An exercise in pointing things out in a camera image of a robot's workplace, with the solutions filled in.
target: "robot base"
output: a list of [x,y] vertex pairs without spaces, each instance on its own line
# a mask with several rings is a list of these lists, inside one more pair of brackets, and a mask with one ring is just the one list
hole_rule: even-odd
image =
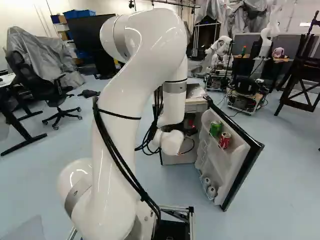
[[[130,234],[125,240],[194,240],[195,213],[194,207],[159,206],[161,215],[172,216],[176,220],[162,219],[155,230],[155,214],[144,202],[138,204],[138,215]],[[76,239],[77,230],[73,227],[67,240]]]

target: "soda can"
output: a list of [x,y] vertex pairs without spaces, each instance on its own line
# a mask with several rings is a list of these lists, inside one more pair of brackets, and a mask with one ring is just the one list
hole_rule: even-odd
[[231,140],[231,134],[229,132],[224,131],[220,135],[219,146],[222,149],[227,149],[229,147],[230,140]]
[[211,125],[210,125],[210,134],[213,137],[218,137],[218,135],[219,135],[219,133],[221,131],[221,128],[222,128],[221,121],[218,121],[218,120],[212,121]]

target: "green can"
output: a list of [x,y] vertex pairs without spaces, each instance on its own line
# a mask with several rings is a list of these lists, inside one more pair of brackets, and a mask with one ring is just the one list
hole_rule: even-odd
[[213,137],[218,137],[218,136],[219,136],[219,133],[221,132],[221,129],[222,129],[222,123],[221,123],[221,121],[214,120],[214,121],[211,122],[211,125],[210,125],[210,134],[211,134]]

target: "pink object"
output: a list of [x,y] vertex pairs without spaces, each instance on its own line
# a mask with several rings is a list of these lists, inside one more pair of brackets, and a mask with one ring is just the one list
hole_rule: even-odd
[[282,47],[277,47],[275,50],[273,50],[272,57],[274,58],[281,58],[281,56],[285,55],[285,50]]

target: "white robot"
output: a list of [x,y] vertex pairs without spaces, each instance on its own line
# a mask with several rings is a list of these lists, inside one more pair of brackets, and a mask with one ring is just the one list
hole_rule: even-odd
[[[112,140],[134,174],[139,119],[149,97],[161,85],[163,114],[158,128],[183,120],[188,71],[185,25],[173,11],[155,8],[108,19],[100,30],[100,40],[109,55],[126,64],[94,105],[100,121],[94,115],[92,159],[76,160],[63,169],[58,192],[83,239],[147,240],[153,231],[155,210],[140,201],[115,164],[114,156],[119,156],[114,146],[106,141]],[[108,132],[107,140],[102,137],[102,128]],[[153,142],[175,155],[183,138],[180,131],[158,129]]]
[[208,49],[205,50],[205,58],[202,62],[201,73],[208,73],[207,68],[214,68],[225,55],[228,55],[229,45],[232,39],[228,36],[221,36]]

